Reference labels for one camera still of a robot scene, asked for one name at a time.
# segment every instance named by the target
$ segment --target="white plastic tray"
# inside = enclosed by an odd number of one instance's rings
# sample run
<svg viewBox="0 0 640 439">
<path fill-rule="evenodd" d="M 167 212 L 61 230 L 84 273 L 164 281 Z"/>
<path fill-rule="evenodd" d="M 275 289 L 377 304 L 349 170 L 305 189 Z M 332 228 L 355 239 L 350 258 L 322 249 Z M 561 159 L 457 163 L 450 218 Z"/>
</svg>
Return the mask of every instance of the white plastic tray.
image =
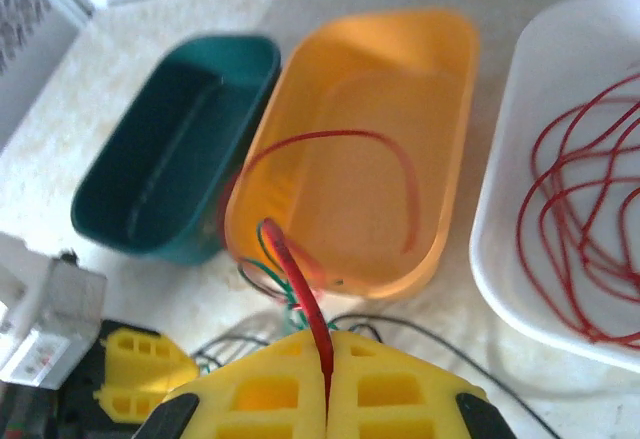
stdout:
<svg viewBox="0 0 640 439">
<path fill-rule="evenodd" d="M 529 283 L 515 249 L 517 214 L 533 182 L 530 152 L 542 129 L 563 112 L 634 72 L 640 72 L 640 0 L 568 0 L 531 21 L 513 56 L 471 234 L 470 254 L 482 295 L 512 327 L 551 346 L 640 372 L 640 351 L 605 343 L 591 344 L 565 327 Z M 640 81 L 627 86 L 624 92 L 640 96 Z M 611 113 L 620 116 L 627 109 L 628 106 L 620 106 L 618 110 L 607 111 L 609 119 Z M 637 144 L 640 133 L 634 134 L 630 141 Z M 543 160 L 552 160 L 550 151 L 547 153 L 549 157 L 544 157 L 543 151 Z M 624 161 L 621 167 L 627 173 L 640 174 L 637 155 Z M 596 171 L 576 172 L 589 173 Z M 590 192 L 580 196 L 577 207 L 593 201 L 595 195 Z M 543 202 L 541 194 L 534 196 L 533 206 L 538 210 Z M 637 202 L 629 213 L 636 265 L 640 264 Z M 609 214 L 615 221 L 615 211 Z M 550 294 L 557 297 L 561 291 L 552 286 L 557 281 L 552 279 L 548 261 L 542 254 L 535 219 L 525 222 L 524 227 L 531 231 L 525 234 L 525 244 L 533 267 Z M 600 235 L 605 242 L 617 240 L 610 234 L 610 227 L 610 222 L 596 222 L 595 237 Z M 609 246 L 611 250 L 620 248 L 618 244 Z M 588 288 L 581 291 L 585 309 L 599 325 L 613 334 L 640 330 L 640 306 L 592 292 Z"/>
</svg>

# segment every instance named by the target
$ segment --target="coiled red wire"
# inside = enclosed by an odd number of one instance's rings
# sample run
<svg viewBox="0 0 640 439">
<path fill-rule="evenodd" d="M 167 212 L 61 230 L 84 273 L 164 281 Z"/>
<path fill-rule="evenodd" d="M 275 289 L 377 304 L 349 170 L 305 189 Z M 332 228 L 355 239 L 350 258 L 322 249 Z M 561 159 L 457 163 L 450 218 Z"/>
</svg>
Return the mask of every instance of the coiled red wire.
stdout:
<svg viewBox="0 0 640 439">
<path fill-rule="evenodd" d="M 516 249 L 525 274 L 558 319 L 591 342 L 615 343 L 632 349 L 640 349 L 640 331 L 623 335 L 613 335 L 604 331 L 590 319 L 576 284 L 580 280 L 589 280 L 596 286 L 595 290 L 598 293 L 638 306 L 640 329 L 640 271 L 634 261 L 627 220 L 630 206 L 640 197 L 640 144 L 627 144 L 629 136 L 640 124 L 640 97 L 612 94 L 638 80 L 640 74 L 626 77 L 600 92 L 589 102 L 562 114 L 545 127 L 533 146 L 530 167 L 534 183 L 525 196 L 516 223 Z M 626 105 L 627 111 L 591 142 L 570 149 L 568 144 L 572 134 L 585 117 L 594 112 L 595 108 L 612 104 Z M 562 135 L 557 158 L 548 169 L 542 171 L 539 165 L 540 150 L 545 141 L 550 140 L 551 135 L 558 134 L 564 127 L 566 129 Z M 607 147 L 604 145 L 606 141 L 615 142 Z M 638 175 L 619 175 L 616 165 L 620 158 L 637 161 Z M 593 177 L 591 180 L 567 187 L 565 176 L 568 169 L 585 162 L 597 161 L 606 165 L 606 171 L 601 177 Z M 607 248 L 593 234 L 594 223 L 601 217 L 603 204 L 610 196 L 614 185 L 625 185 L 629 191 L 622 200 L 616 217 L 605 218 L 616 224 L 621 258 L 607 252 Z M 586 220 L 580 218 L 571 197 L 585 190 L 595 192 L 595 201 Z M 534 197 L 539 193 L 546 199 L 537 216 L 540 240 L 555 278 L 565 293 L 571 314 L 564 312 L 558 298 L 553 298 L 548 293 L 527 255 L 524 241 L 526 231 L 523 224 L 525 216 L 533 208 Z"/>
</svg>

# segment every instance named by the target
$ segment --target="orange plastic tub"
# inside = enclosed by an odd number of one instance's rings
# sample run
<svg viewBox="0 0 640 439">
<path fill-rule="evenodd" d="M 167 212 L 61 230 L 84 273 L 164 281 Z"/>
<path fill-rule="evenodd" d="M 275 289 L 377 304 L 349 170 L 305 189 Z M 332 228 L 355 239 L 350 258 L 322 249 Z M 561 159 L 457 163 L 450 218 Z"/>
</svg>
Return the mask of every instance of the orange plastic tub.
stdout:
<svg viewBox="0 0 640 439">
<path fill-rule="evenodd" d="M 384 134 L 417 173 L 416 242 L 403 252 L 407 189 L 396 156 L 338 137 L 288 146 L 242 177 L 226 211 L 230 248 L 268 263 L 255 231 L 272 217 L 321 264 L 322 274 L 304 271 L 315 286 L 382 298 L 424 285 L 449 230 L 477 56 L 475 28 L 441 9 L 352 16 L 314 32 L 285 67 L 248 160 L 311 131 Z"/>
</svg>

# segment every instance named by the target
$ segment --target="green plastic tub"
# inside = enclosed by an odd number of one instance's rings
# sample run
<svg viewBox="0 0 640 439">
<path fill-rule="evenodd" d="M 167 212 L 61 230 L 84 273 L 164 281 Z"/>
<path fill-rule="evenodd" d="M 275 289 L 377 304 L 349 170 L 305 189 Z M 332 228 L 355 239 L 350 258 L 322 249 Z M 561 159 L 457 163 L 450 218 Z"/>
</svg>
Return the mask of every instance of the green plastic tub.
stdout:
<svg viewBox="0 0 640 439">
<path fill-rule="evenodd" d="M 244 161 L 280 72 L 261 36 L 190 40 L 166 56 L 76 191 L 81 235 L 198 264 L 220 247 L 216 207 Z"/>
</svg>

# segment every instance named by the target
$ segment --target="white countertop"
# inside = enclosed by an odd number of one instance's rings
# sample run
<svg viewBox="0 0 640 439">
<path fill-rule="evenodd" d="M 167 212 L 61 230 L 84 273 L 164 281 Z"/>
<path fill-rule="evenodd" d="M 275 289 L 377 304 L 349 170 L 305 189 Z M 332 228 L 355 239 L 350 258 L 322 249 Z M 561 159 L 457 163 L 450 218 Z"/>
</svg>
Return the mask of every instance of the white countertop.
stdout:
<svg viewBox="0 0 640 439">
<path fill-rule="evenodd" d="M 73 248 L 81 265 L 109 279 L 106 315 L 167 333 L 187 350 L 253 313 L 281 312 L 248 289 L 224 255 L 199 268 L 167 266 L 108 251 L 71 227 L 71 199 L 87 167 L 154 65 L 185 38 L 258 31 L 286 58 L 314 28 L 371 9 L 445 5 L 479 27 L 483 53 L 449 240 L 431 284 L 412 300 L 361 304 L 409 317 L 464 349 L 513 386 L 564 438 L 640 437 L 640 376 L 544 346 L 512 330 L 478 293 L 468 242 L 513 46 L 526 23 L 559 0 L 149 0 L 100 11 L 80 35 L 0 156 L 0 230 L 38 251 Z M 331 316 L 358 302 L 326 298 Z M 544 432 L 512 399 L 413 333 L 381 326 L 387 342 L 485 388 L 520 439 Z"/>
</svg>

